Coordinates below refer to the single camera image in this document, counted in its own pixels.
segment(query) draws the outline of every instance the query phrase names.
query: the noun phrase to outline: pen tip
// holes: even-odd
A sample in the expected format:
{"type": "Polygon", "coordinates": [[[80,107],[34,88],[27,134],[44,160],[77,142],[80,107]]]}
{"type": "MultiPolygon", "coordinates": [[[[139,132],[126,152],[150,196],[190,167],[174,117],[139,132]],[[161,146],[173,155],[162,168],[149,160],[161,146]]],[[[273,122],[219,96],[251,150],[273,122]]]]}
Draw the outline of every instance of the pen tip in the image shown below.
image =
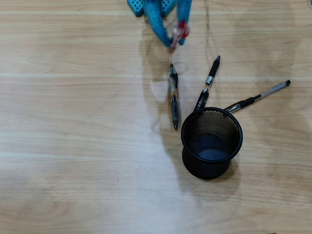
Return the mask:
{"type": "Polygon", "coordinates": [[[178,125],[179,125],[179,122],[178,121],[174,121],[174,128],[175,128],[176,131],[178,129],[178,125]]]}

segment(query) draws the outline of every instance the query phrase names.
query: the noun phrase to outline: ballpoint pen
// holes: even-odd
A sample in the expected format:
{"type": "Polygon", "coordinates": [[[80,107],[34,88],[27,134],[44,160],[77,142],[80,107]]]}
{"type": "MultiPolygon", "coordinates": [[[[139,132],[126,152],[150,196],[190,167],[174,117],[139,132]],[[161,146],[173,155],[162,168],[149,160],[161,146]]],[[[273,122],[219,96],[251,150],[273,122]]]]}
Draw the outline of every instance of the ballpoint pen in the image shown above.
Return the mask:
{"type": "Polygon", "coordinates": [[[212,68],[210,70],[210,73],[209,73],[209,75],[207,77],[207,80],[206,80],[206,86],[201,91],[201,94],[200,94],[199,99],[198,99],[198,101],[196,103],[196,107],[195,107],[194,111],[197,111],[197,110],[205,107],[207,99],[209,97],[209,88],[213,84],[213,81],[214,81],[214,78],[215,78],[215,74],[216,74],[216,72],[218,70],[218,67],[220,65],[220,59],[221,59],[221,57],[218,56],[216,58],[216,60],[214,61],[213,66],[212,66],[212,68]]]}
{"type": "Polygon", "coordinates": [[[266,97],[266,96],[268,96],[268,95],[270,95],[272,93],[275,93],[278,90],[281,90],[281,89],[287,87],[290,84],[291,84],[291,81],[287,80],[287,81],[285,81],[283,83],[278,84],[277,86],[274,86],[271,89],[268,89],[267,91],[265,91],[265,92],[255,96],[255,97],[250,97],[250,98],[248,98],[246,100],[239,101],[239,102],[229,106],[225,110],[230,112],[230,113],[233,113],[235,111],[238,111],[240,109],[245,108],[246,106],[249,106],[249,105],[253,104],[255,101],[258,101],[258,100],[260,100],[260,99],[262,99],[262,98],[264,98],[264,97],[266,97]]]}
{"type": "Polygon", "coordinates": [[[177,91],[177,82],[178,76],[177,72],[174,69],[173,64],[170,65],[170,81],[171,81],[171,111],[172,111],[172,122],[174,128],[177,131],[179,125],[179,113],[176,100],[176,91],[177,91]]]}

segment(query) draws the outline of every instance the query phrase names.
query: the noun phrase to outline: wooden table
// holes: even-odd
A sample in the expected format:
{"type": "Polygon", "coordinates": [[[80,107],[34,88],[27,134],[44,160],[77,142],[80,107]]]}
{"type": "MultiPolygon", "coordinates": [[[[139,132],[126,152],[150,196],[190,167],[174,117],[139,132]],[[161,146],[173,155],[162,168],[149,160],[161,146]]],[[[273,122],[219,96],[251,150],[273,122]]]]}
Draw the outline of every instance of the wooden table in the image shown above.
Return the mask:
{"type": "Polygon", "coordinates": [[[143,21],[126,0],[0,0],[0,233],[310,234],[310,1],[195,0],[173,56],[143,21]],[[243,146],[204,181],[168,69],[184,120],[217,55],[209,106],[292,84],[235,113],[243,146]]]}

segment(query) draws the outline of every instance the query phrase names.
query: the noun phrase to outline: mesh cup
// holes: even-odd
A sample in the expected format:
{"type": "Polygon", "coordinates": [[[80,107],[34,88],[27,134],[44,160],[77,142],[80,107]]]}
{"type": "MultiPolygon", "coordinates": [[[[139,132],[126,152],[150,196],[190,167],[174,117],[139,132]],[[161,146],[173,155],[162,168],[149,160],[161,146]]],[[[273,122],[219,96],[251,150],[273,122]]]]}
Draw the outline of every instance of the mesh cup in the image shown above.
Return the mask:
{"type": "Polygon", "coordinates": [[[187,170],[203,179],[216,178],[228,169],[243,142],[243,132],[230,113],[215,107],[190,114],[183,123],[182,158],[187,170]]]}

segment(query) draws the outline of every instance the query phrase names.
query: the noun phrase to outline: retractable pen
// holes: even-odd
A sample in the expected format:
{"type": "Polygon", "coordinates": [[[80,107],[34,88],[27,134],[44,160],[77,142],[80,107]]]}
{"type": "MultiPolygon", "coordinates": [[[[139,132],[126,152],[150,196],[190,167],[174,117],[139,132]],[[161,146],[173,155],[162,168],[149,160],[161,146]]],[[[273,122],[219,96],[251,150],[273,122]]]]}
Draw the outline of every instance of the retractable pen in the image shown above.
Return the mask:
{"type": "Polygon", "coordinates": [[[206,86],[203,89],[203,91],[201,91],[201,94],[199,96],[199,99],[197,101],[197,104],[196,104],[194,111],[197,111],[197,110],[205,107],[207,99],[209,97],[209,88],[213,84],[215,74],[216,74],[216,72],[219,68],[219,65],[220,65],[220,59],[221,59],[221,57],[218,56],[216,58],[216,60],[214,61],[213,66],[212,66],[210,73],[209,73],[207,80],[206,80],[206,86]]]}
{"type": "Polygon", "coordinates": [[[172,122],[174,128],[177,131],[179,125],[179,111],[176,99],[178,75],[174,69],[173,64],[170,64],[170,81],[171,81],[171,111],[172,111],[172,122]]]}

